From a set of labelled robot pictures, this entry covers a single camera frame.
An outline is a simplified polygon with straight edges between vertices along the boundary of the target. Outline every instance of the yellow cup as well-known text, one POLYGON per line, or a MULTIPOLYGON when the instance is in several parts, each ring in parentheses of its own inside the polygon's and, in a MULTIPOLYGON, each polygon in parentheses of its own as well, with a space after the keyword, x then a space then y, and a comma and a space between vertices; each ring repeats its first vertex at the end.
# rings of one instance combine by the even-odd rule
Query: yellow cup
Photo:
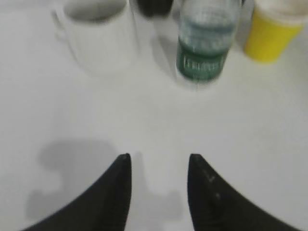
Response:
POLYGON ((245 53, 256 61, 275 61, 307 19, 308 0, 255 0, 245 53))

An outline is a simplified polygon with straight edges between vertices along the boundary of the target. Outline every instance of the mug handle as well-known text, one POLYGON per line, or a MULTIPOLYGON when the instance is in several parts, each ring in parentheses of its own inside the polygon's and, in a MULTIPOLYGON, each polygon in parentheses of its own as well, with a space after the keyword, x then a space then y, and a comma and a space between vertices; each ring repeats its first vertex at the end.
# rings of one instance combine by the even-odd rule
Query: mug handle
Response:
POLYGON ((63 24, 61 23, 61 21, 58 17, 58 13, 55 9, 51 10, 51 18, 52 18, 53 24, 55 25, 55 28, 56 28, 56 32, 55 32, 56 37, 59 40, 66 41, 65 29, 64 29, 63 24))

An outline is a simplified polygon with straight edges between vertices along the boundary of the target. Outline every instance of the dark bottle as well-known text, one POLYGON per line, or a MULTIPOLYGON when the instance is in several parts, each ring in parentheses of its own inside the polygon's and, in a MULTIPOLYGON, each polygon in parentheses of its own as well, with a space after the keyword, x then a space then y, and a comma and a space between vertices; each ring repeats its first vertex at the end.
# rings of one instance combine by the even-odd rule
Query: dark bottle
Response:
POLYGON ((141 13, 146 17, 167 16, 173 0, 137 0, 137 3, 141 13))

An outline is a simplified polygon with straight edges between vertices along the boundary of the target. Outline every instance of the water bottle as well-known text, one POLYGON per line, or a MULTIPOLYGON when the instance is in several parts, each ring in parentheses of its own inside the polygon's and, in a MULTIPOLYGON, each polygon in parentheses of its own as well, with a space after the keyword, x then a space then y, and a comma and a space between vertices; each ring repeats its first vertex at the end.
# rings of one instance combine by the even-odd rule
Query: water bottle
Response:
POLYGON ((186 0, 180 13, 177 73, 193 83, 216 79, 232 45, 241 0, 186 0))

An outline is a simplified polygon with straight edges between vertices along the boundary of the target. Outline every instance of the white surface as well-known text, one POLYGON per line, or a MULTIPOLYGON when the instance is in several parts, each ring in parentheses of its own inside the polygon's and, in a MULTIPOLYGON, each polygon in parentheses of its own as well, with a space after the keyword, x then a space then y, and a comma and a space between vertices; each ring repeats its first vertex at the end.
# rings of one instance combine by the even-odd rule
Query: white surface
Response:
POLYGON ((100 74, 124 71, 136 60, 138 41, 129 1, 71 0, 56 7, 53 17, 63 39, 69 41, 76 60, 85 69, 100 74), (74 19, 80 11, 83 17, 92 18, 114 14, 104 21, 89 22, 74 19))
POLYGON ((122 74, 91 77, 54 36, 49 7, 1 9, 1 231, 56 211, 126 152, 127 231, 193 230, 190 153, 266 211, 308 230, 307 29, 263 65, 241 50, 244 20, 215 88, 193 92, 173 81, 176 17, 137 16, 139 61, 122 74))

